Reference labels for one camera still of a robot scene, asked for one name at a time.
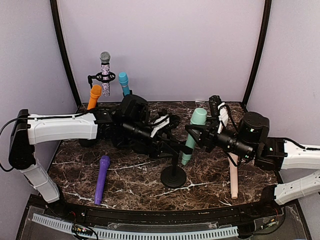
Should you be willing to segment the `black round-base stand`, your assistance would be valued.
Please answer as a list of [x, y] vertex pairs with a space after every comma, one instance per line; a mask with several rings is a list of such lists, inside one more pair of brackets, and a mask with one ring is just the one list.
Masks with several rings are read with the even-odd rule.
[[82, 147], [89, 148], [97, 143], [97, 139], [79, 139], [78, 142]]
[[[191, 155], [193, 149], [190, 148], [190, 151], [182, 151], [186, 155]], [[179, 159], [171, 159], [171, 165], [164, 168], [160, 175], [160, 180], [162, 184], [169, 189], [178, 189], [182, 187], [186, 180], [186, 172], [178, 166]]]

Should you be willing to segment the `pale pink microphone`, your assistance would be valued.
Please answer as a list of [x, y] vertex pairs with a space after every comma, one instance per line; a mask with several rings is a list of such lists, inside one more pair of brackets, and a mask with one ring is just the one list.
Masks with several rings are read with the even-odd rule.
[[230, 172], [230, 194], [231, 198], [233, 200], [238, 198], [238, 167], [235, 166], [232, 162], [234, 161], [235, 164], [238, 162], [238, 156], [230, 153], [230, 157], [228, 157], [229, 160], [229, 172]]

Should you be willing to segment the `purple microphone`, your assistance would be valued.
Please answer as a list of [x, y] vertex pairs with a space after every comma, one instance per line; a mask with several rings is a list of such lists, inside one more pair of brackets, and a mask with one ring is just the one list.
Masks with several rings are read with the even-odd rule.
[[104, 187], [107, 177], [107, 171], [110, 166], [110, 157], [103, 155], [99, 160], [99, 172], [96, 182], [95, 195], [94, 195], [94, 204], [100, 205], [103, 198]]

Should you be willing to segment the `orange microphone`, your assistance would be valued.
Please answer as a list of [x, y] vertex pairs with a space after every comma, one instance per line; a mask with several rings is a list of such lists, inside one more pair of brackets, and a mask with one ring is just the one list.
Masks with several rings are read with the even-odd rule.
[[92, 86], [90, 90], [90, 98], [87, 105], [87, 110], [94, 109], [97, 105], [98, 99], [102, 94], [102, 87], [98, 84]]

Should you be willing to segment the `black tripod shock-mount stand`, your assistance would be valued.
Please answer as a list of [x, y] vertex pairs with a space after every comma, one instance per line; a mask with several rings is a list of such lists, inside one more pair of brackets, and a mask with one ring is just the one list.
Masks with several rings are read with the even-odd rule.
[[97, 80], [101, 83], [110, 83], [111, 81], [116, 79], [116, 75], [113, 72], [110, 72], [107, 75], [102, 74], [102, 72], [97, 73], [96, 75], [88, 75], [87, 76], [88, 83], [90, 85], [90, 88], [93, 87], [93, 80]]

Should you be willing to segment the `silver glitter microphone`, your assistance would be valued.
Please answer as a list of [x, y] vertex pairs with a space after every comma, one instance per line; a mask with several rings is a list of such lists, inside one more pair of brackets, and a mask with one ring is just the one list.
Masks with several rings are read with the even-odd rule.
[[101, 75], [102, 75], [102, 94], [105, 97], [110, 96], [110, 59], [111, 56], [109, 52], [104, 51], [100, 54], [100, 61], [101, 61]]

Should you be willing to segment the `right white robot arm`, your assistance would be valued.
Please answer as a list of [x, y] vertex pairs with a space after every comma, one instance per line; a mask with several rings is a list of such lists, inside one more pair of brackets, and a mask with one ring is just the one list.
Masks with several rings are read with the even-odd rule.
[[257, 112], [246, 112], [237, 131], [220, 130], [216, 120], [208, 126], [189, 124], [185, 130], [206, 152], [219, 147], [227, 153], [253, 161], [254, 166], [262, 170], [315, 170], [308, 176], [288, 183], [266, 186], [260, 202], [255, 205], [255, 213], [260, 217], [266, 217], [273, 211], [275, 203], [284, 205], [320, 190], [320, 147], [301, 145], [285, 137], [269, 137], [270, 121]]

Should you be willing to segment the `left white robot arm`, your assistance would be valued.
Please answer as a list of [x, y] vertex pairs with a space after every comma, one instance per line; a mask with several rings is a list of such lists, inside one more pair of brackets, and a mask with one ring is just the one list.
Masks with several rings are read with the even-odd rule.
[[178, 165], [179, 154], [191, 154], [192, 149], [172, 134], [180, 118], [162, 110], [157, 118], [150, 119], [149, 104], [138, 95], [126, 95], [113, 108], [94, 107], [78, 114], [37, 115], [22, 109], [11, 122], [14, 125], [8, 155], [11, 168], [28, 179], [60, 218], [67, 218], [71, 208], [35, 157], [35, 145], [39, 143], [79, 139], [90, 146], [95, 140], [110, 140], [116, 148], [130, 148], [152, 159], [170, 158], [171, 165], [160, 175], [165, 187], [177, 189], [187, 180], [186, 172]]

